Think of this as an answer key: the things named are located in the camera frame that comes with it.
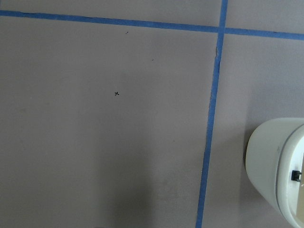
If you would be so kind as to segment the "white lidded bin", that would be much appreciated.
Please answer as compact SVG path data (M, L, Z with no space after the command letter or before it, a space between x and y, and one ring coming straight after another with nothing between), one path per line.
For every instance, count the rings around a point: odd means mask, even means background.
M276 118L251 134L245 168L264 199L294 228L304 226L304 120Z

